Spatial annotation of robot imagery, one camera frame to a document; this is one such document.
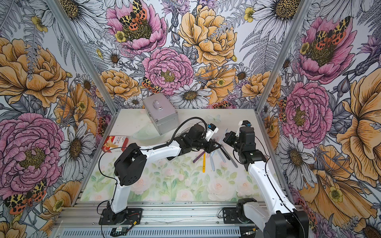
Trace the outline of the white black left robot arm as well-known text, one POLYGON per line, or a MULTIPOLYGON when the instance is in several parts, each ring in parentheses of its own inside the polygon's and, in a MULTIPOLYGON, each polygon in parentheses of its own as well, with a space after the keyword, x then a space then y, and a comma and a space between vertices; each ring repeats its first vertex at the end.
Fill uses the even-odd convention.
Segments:
POLYGON ((147 162, 170 161, 194 150, 211 153, 221 148, 221 144, 212 138, 217 132, 218 127, 214 124, 205 127, 195 124, 187 132, 174 133, 164 144, 146 147, 130 144, 114 163, 116 188, 107 209, 116 215, 128 208, 131 187, 140 180, 147 162))

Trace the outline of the purple toothbrush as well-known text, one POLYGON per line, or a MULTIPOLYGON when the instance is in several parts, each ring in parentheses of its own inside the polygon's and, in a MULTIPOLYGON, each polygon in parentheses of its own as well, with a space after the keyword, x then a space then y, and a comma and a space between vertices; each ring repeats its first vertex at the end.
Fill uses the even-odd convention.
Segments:
POLYGON ((203 155, 205 155, 205 151, 203 151, 202 153, 200 153, 192 162, 193 163, 196 163, 203 155))

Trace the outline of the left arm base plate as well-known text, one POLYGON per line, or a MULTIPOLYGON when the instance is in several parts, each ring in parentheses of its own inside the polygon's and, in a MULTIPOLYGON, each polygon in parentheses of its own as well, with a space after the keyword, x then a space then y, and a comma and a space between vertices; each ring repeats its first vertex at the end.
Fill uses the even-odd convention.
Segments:
POLYGON ((99 225, 139 225, 142 212, 141 208, 126 208, 119 213, 114 213, 111 208, 105 208, 99 225))

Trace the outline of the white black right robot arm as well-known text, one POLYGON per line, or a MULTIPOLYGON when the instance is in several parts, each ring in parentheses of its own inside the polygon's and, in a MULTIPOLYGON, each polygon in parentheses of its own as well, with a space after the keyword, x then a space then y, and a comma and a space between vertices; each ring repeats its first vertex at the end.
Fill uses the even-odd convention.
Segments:
POLYGON ((265 155, 257 149, 254 128, 241 126, 239 132, 228 132, 224 143, 233 148, 239 162, 256 181, 266 204, 263 208, 254 199, 242 199, 237 204, 241 221, 253 222, 265 238, 306 238, 309 218, 299 211, 282 191, 270 173, 265 155))

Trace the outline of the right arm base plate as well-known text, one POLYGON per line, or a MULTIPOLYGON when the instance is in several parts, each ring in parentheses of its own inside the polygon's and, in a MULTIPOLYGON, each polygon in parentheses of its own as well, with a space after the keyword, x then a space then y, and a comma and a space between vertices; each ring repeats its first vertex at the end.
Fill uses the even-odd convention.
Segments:
POLYGON ((222 219, 224 224, 249 224, 252 223, 252 221, 241 218, 239 216, 237 208, 228 208, 225 207, 222 209, 222 219))

